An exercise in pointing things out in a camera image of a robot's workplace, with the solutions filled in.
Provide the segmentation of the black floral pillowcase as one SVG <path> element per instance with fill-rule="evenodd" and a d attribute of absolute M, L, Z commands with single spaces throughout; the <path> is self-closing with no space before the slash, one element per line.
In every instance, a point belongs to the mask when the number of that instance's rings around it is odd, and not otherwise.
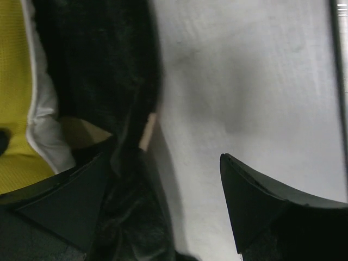
<path fill-rule="evenodd" d="M 176 251 L 140 141 L 161 87 L 149 1 L 34 1 L 34 19 L 59 98 L 60 117 L 110 133 L 109 159 L 88 260 L 190 260 Z"/>

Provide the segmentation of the cream yellow-edged pillow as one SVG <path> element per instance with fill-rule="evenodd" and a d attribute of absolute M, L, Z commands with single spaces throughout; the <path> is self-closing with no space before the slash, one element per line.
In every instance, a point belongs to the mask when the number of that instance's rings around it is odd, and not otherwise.
<path fill-rule="evenodd" d="M 31 1 L 1 1 L 1 193 L 75 166 L 71 151 L 110 134 L 74 117 L 58 120 Z"/>

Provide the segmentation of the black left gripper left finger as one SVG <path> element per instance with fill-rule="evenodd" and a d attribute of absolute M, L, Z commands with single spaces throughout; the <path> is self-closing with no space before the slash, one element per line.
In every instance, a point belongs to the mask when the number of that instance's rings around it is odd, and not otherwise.
<path fill-rule="evenodd" d="M 84 256 L 91 247 L 109 159 L 88 163 L 1 194 L 1 255 Z"/>

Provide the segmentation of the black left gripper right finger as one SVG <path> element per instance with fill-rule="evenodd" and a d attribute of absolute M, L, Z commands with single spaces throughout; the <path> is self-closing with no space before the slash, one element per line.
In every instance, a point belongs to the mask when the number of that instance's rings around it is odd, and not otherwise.
<path fill-rule="evenodd" d="M 240 255 L 347 255 L 347 203 L 292 188 L 227 153 L 220 173 Z"/>

